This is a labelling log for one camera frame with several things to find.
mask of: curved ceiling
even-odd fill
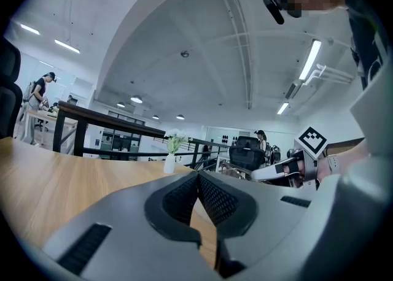
[[[145,115],[162,120],[211,112],[274,118],[313,39],[322,41],[316,63],[356,74],[344,10],[284,16],[285,24],[277,25],[262,0],[167,0],[123,36],[96,98],[115,106],[138,94]],[[189,57],[181,56],[184,50]],[[284,116],[323,102],[315,93],[328,94],[327,86],[317,80],[302,87]]]

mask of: wooden table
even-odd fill
[[[51,117],[49,114],[52,114],[47,111],[39,110],[39,111],[34,111],[34,110],[29,110],[26,112],[26,121],[25,121],[25,136],[28,134],[28,126],[29,126],[29,118],[38,118],[39,120],[42,120],[42,135],[41,135],[41,144],[44,144],[44,134],[45,134],[45,124],[47,121],[54,121],[56,123],[57,117]],[[64,122],[64,126],[67,127],[67,130],[70,131],[72,127],[75,127],[77,121],[74,120],[68,120]]]
[[[0,140],[0,207],[14,233],[38,247],[72,217],[106,195],[166,177],[162,161],[81,158],[17,141]],[[175,173],[191,169],[176,165]],[[216,257],[216,228],[194,209],[191,227],[200,231],[200,252],[210,266]]]

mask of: ceiling light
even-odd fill
[[[134,101],[134,102],[136,102],[136,103],[142,103],[143,101],[142,101],[142,98],[140,97],[140,96],[133,96],[132,98],[131,98],[131,101]]]
[[[47,66],[53,67],[52,65],[49,65],[48,63],[45,63],[45,62],[43,62],[43,61],[39,61],[39,62],[42,63],[42,64],[45,64],[45,65],[47,65]]]
[[[302,73],[299,76],[300,80],[306,79],[311,67],[314,64],[314,61],[315,61],[317,54],[318,54],[318,51],[321,48],[321,44],[322,44],[322,42],[319,40],[313,41],[313,44],[311,46],[311,51],[309,52],[309,55],[308,55],[307,62],[305,64],[305,67],[302,70]]]
[[[74,51],[74,52],[76,52],[76,53],[80,53],[78,49],[73,48],[73,47],[70,47],[68,44],[62,43],[62,42],[60,42],[59,40],[55,40],[55,42],[56,42],[58,45],[61,45],[62,47],[67,48],[68,50]]]
[[[23,24],[21,24],[20,26],[21,26],[23,29],[26,29],[26,30],[30,31],[31,33],[39,34],[39,31],[38,31],[38,30],[32,29],[32,28],[30,28],[30,27],[28,27],[28,26],[25,26],[25,25],[23,25]]]
[[[288,103],[288,102],[285,102],[285,103],[282,105],[281,109],[277,112],[277,114],[282,114],[282,113],[285,111],[285,109],[287,108],[287,106],[289,106],[289,103]]]

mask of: ceiling beam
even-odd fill
[[[256,24],[254,18],[256,17],[254,9],[255,6],[251,4],[252,0],[240,0],[240,3],[243,8],[244,21],[247,26],[247,30],[249,32],[249,57],[250,57],[250,70],[251,70],[251,88],[250,88],[250,105],[257,105],[257,101],[255,100],[259,94],[259,45],[256,38]]]
[[[210,59],[207,51],[203,47],[203,43],[201,42],[201,39],[197,33],[197,31],[194,29],[192,24],[186,19],[183,14],[181,14],[177,9],[173,9],[169,13],[170,19],[174,22],[174,24],[180,29],[180,31],[183,33],[183,35],[187,38],[187,40],[193,45],[193,48],[199,49],[203,61],[206,64],[206,67],[208,71],[210,72],[210,75],[212,79],[216,82],[216,85],[222,95],[222,97],[227,100],[228,99],[228,93],[227,89],[224,86],[224,83],[221,80],[221,77],[218,73],[218,70],[212,60]]]
[[[246,33],[247,27],[244,22],[243,11],[238,0],[223,0],[228,9],[228,16],[236,34],[236,41],[238,43],[239,55],[241,65],[243,68],[244,91],[246,93],[246,105],[248,109],[252,108],[251,104],[251,71],[250,71],[250,55],[248,35],[240,36],[238,33]]]

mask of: black chair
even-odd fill
[[[38,122],[38,124],[35,124],[35,125],[34,125],[34,128],[35,128],[35,127],[38,127],[39,130],[42,131],[42,124],[43,124],[44,121],[43,121],[43,120],[38,120],[38,119],[37,119],[37,122]]]
[[[260,149],[257,138],[240,136],[236,146],[229,148],[229,158],[231,167],[239,167],[248,173],[265,163],[265,152]]]
[[[0,139],[12,137],[22,104],[22,91],[15,84],[20,69],[20,52],[4,37],[0,41]]]

